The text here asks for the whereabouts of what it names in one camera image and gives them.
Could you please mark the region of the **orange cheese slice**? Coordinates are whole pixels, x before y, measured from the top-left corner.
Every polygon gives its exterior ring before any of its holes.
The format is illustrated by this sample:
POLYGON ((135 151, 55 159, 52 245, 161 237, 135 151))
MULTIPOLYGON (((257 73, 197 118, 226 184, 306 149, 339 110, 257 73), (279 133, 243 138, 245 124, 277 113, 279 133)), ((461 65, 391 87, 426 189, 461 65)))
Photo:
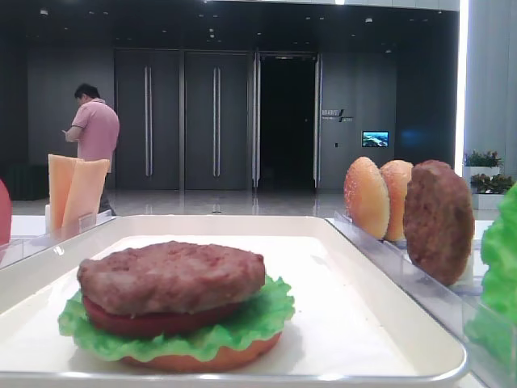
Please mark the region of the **orange cheese slice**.
POLYGON ((65 203, 63 227, 77 224, 82 217, 98 214, 109 167, 108 159, 77 161, 65 203))
POLYGON ((81 158, 62 155, 48 155, 48 184, 50 230, 58 230, 63 225, 65 207, 74 176, 76 164, 81 158))

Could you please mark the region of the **green lettuce leaf on burger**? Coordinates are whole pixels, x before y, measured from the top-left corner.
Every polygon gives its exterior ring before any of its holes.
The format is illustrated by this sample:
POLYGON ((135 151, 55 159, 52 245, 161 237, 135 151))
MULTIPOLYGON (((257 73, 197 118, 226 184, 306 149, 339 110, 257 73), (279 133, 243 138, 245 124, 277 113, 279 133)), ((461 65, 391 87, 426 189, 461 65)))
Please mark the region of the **green lettuce leaf on burger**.
POLYGON ((151 339, 125 339, 93 326, 86 317, 82 293, 76 292, 58 317, 59 332, 74 339, 82 350, 103 361, 131 357, 151 361, 159 356, 191 356, 197 361, 212 361, 223 349, 243 351, 256 340, 269 340, 284 329, 295 314, 291 286, 282 278, 266 277, 266 284, 237 313, 211 327, 188 335, 158 335, 151 339))

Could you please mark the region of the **red tomato slice on burger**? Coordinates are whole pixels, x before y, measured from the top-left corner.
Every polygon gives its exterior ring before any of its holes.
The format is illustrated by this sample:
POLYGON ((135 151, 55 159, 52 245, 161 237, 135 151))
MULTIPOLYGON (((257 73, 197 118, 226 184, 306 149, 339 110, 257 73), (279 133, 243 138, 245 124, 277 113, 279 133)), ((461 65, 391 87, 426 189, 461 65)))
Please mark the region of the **red tomato slice on burger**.
POLYGON ((82 297, 82 304, 94 327, 113 335, 131 338, 192 333, 224 321, 242 306, 241 303, 228 304, 194 314, 152 313, 131 316, 108 313, 88 297, 82 297))

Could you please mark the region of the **standing orange cheese slice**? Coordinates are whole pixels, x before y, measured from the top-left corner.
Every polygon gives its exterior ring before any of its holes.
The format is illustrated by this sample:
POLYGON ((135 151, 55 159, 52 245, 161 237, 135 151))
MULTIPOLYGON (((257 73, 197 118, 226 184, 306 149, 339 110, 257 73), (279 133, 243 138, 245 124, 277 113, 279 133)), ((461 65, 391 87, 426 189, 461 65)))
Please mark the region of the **standing orange cheese slice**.
POLYGON ((48 184, 50 230, 58 230, 63 225, 65 207, 74 176, 76 164, 81 158, 62 155, 48 155, 48 184))

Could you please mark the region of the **red tomato slice in holder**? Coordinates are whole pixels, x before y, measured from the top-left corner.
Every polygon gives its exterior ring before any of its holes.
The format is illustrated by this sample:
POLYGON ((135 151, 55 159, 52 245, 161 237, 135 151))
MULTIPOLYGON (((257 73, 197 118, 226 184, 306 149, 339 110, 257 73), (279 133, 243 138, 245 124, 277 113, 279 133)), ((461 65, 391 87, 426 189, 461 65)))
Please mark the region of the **red tomato slice in holder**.
POLYGON ((11 239, 12 203, 3 181, 0 181, 0 243, 7 244, 11 239))

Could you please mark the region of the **standing green lettuce leaf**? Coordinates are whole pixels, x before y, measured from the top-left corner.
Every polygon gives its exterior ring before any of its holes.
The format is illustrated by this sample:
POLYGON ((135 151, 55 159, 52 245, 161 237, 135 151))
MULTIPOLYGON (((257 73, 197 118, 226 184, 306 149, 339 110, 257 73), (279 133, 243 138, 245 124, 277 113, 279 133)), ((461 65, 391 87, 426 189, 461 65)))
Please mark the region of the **standing green lettuce leaf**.
POLYGON ((481 260, 489 266, 481 283, 481 305, 465 331, 510 365, 516 355, 516 187, 506 193, 498 218, 482 236, 481 260))

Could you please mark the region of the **sesame bun front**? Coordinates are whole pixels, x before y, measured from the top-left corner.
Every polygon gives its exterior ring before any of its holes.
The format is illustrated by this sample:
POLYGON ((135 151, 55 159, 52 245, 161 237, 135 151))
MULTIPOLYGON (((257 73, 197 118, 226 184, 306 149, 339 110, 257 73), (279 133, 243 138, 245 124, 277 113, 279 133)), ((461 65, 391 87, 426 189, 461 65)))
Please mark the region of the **sesame bun front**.
POLYGON ((353 223, 383 239, 389 225, 389 192, 377 165, 368 157, 357 158, 348 168, 343 188, 353 223))

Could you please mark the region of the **dark double door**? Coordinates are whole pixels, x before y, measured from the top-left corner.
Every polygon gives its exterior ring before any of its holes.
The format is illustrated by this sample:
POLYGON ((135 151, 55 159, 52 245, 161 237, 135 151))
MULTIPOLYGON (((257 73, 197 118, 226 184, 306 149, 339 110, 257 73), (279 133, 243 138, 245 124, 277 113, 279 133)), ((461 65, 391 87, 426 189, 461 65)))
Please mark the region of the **dark double door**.
POLYGON ((245 190, 248 62, 243 53, 185 56, 185 188, 245 190))
POLYGON ((116 186, 179 189, 179 54, 116 52, 116 186))

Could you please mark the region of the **sesame bun rear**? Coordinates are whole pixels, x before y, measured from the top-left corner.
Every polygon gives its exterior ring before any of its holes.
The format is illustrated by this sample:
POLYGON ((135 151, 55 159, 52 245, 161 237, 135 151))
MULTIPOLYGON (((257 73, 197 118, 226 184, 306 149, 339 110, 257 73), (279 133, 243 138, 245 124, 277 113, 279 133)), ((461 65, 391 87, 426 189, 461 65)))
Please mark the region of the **sesame bun rear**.
POLYGON ((403 160, 392 160, 380 168, 389 191, 390 217, 385 239, 398 241, 404 238, 403 216, 407 184, 411 180, 413 164, 403 160))

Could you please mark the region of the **dark double door left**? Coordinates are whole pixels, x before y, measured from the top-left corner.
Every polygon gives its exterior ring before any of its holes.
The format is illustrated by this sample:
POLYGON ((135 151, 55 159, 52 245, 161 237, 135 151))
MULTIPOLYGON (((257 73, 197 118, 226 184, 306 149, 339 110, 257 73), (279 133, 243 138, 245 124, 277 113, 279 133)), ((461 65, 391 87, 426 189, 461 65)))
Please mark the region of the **dark double door left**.
POLYGON ((179 189, 179 54, 116 52, 116 186, 179 189))

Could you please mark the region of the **bottom bun on tray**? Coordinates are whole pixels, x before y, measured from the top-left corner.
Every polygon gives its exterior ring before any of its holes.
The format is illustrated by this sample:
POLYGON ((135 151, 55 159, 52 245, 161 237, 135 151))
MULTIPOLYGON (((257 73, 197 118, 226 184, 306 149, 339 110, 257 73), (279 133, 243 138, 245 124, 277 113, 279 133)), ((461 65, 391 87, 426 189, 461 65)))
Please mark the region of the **bottom bun on tray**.
POLYGON ((127 365, 173 373, 227 372, 244 367, 270 352, 277 345, 282 334, 281 331, 270 339, 255 340, 248 348, 240 351, 222 347, 210 361, 199 361, 193 356, 168 355, 159 356, 147 362, 124 357, 121 362, 127 365))

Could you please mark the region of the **potted plants in planter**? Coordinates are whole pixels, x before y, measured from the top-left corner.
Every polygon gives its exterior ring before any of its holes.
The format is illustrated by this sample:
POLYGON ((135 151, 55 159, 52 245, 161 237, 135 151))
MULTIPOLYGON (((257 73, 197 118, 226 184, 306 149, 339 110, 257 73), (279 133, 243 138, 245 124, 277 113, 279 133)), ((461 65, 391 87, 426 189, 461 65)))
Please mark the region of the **potted plants in planter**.
POLYGON ((475 210, 496 210, 515 181, 502 173, 502 158, 497 151, 464 154, 463 177, 470 187, 475 210))

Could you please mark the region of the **clear acrylic rack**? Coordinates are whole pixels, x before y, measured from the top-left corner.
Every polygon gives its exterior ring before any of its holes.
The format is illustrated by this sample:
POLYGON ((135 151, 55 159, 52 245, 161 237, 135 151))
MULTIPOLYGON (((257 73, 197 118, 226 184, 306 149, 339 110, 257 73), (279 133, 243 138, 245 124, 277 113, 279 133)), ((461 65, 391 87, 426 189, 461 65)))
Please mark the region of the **clear acrylic rack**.
POLYGON ((415 302, 467 348, 470 373, 476 386, 516 386, 516 325, 485 306, 481 300, 481 236, 493 223, 475 221, 473 249, 460 280, 445 287, 409 259, 406 243, 379 241, 335 213, 329 220, 415 302))
POLYGON ((11 240, 1 245, 1 268, 59 245, 65 240, 94 229, 113 218, 111 211, 106 211, 96 216, 81 217, 73 225, 51 231, 47 215, 14 215, 11 225, 11 240))

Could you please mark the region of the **clear acrylic rack right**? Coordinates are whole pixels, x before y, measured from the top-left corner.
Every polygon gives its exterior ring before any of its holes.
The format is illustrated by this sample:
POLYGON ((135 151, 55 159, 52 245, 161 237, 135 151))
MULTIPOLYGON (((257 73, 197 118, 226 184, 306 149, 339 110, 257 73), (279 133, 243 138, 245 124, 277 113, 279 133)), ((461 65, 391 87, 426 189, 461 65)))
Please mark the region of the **clear acrylic rack right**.
POLYGON ((335 213, 329 220, 415 302, 467 348, 470 373, 476 386, 516 386, 516 325, 485 306, 481 300, 481 236, 493 223, 475 221, 473 249, 460 280, 445 287, 409 259, 406 243, 379 241, 335 213))

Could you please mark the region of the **wall display screen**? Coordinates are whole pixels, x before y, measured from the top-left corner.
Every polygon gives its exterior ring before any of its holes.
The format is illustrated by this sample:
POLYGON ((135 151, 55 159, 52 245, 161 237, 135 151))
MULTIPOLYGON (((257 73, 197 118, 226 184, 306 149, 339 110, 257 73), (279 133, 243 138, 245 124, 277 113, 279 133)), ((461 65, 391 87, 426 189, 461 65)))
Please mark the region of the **wall display screen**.
POLYGON ((387 148, 389 146, 388 131, 363 131, 362 147, 387 148))

